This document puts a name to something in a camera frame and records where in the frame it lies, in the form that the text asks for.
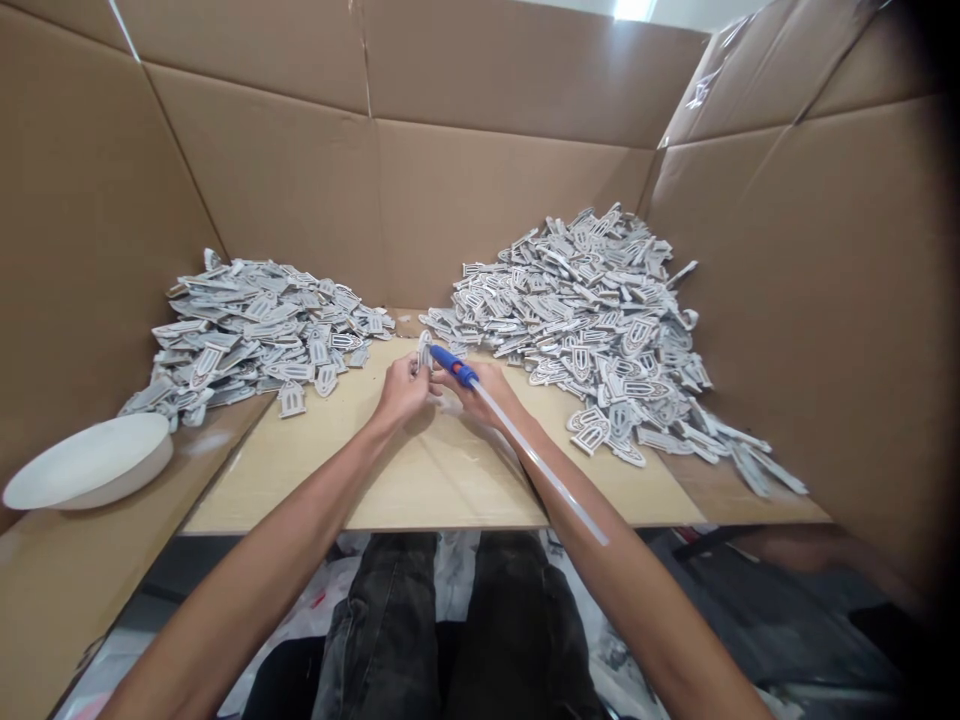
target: table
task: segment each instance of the table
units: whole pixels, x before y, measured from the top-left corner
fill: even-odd
[[[391,314],[417,315],[403,309]],[[245,533],[346,442],[373,412],[387,365],[416,347],[413,338],[421,329],[413,319],[398,322],[400,337],[375,343],[367,367],[341,376],[340,387],[326,400],[308,388],[306,415],[280,421],[269,396],[218,408],[202,428],[182,428],[174,436],[170,465],[140,492],[105,508],[32,512],[5,533],[0,538],[0,635],[8,642],[0,653],[0,696],[16,698],[14,715],[49,713],[191,508],[182,532]],[[771,498],[758,498],[726,462],[714,467],[649,449],[643,450],[643,469],[606,448],[588,458],[570,444],[564,427],[581,407],[575,397],[530,386],[519,368],[508,368],[507,379],[632,525],[829,521],[809,498],[776,485]],[[491,443],[488,431],[452,415],[448,404],[398,434],[347,527],[544,525],[516,458]]]
[[[415,311],[395,313],[416,317]],[[370,417],[387,366],[416,349],[417,335],[418,323],[400,323],[398,337],[375,342],[366,367],[341,375],[328,398],[308,387],[305,415],[280,420],[278,406],[269,408],[183,532],[248,532]],[[487,354],[469,358],[490,359]],[[505,367],[504,372],[544,430],[635,527],[829,521],[812,500],[786,488],[775,488],[768,499],[757,497],[729,462],[713,467],[696,457],[661,457],[649,448],[642,449],[647,458],[642,469],[614,457],[606,447],[587,457],[570,443],[565,427],[582,404],[558,388],[531,386],[522,368]],[[425,411],[398,434],[374,470],[347,529],[546,526],[509,448],[491,441],[490,431],[469,418],[457,417],[453,404],[458,405],[445,400],[443,407]]]

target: person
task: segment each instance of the person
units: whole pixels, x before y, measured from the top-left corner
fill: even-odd
[[[391,439],[452,390],[476,420],[500,421],[456,378],[394,362],[369,421],[204,579],[117,687],[101,718],[214,717],[307,585]],[[508,437],[585,586],[675,720],[771,715],[683,590],[616,509],[528,413],[498,365],[480,383],[608,538],[602,545]],[[562,574],[532,535],[485,533],[446,706],[436,692],[435,539],[374,536],[334,611],[314,718],[604,717],[583,628]]]

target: person's left hand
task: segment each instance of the person's left hand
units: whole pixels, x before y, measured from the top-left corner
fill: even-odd
[[[374,417],[402,425],[427,404],[430,393],[443,393],[439,385],[431,384],[430,371],[426,367],[421,367],[419,373],[413,374],[416,362],[417,353],[412,352],[394,360],[387,368],[383,392],[380,394],[380,403],[374,411]]]

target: pile of plastic parts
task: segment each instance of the pile of plastic parts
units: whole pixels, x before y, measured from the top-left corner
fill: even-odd
[[[585,407],[567,429],[590,456],[606,445],[643,467],[637,445],[645,445],[714,464],[730,457],[757,495],[770,494],[768,477],[805,494],[769,457],[769,444],[701,406],[712,383],[693,352],[698,315],[676,299],[697,263],[671,276],[672,257],[670,243],[619,203],[601,218],[588,208],[569,225],[548,217],[500,262],[465,264],[453,307],[431,308],[420,321],[455,355],[489,350],[522,366],[531,385],[579,398]]]
[[[178,321],[153,329],[150,384],[120,415],[160,413],[174,432],[202,425],[209,408],[279,392],[280,417],[292,417],[306,412],[305,383],[327,397],[340,373],[364,366],[374,338],[393,338],[386,310],[346,285],[272,260],[225,265],[209,249],[204,262],[167,291]]]

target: person's right hand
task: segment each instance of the person's right hand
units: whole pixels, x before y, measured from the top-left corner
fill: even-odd
[[[470,363],[470,367],[477,373],[483,389],[490,393],[500,409],[516,422],[518,414],[523,413],[524,409],[516,393],[513,392],[513,388],[510,387],[507,379],[503,376],[503,369],[495,363]],[[436,363],[434,363],[434,370],[433,377],[430,378],[431,383],[439,383],[453,390],[460,398],[463,409],[470,415],[484,425],[489,425],[504,432],[503,423],[483,401],[480,393],[472,388],[465,388],[457,378],[446,370],[441,370]]]

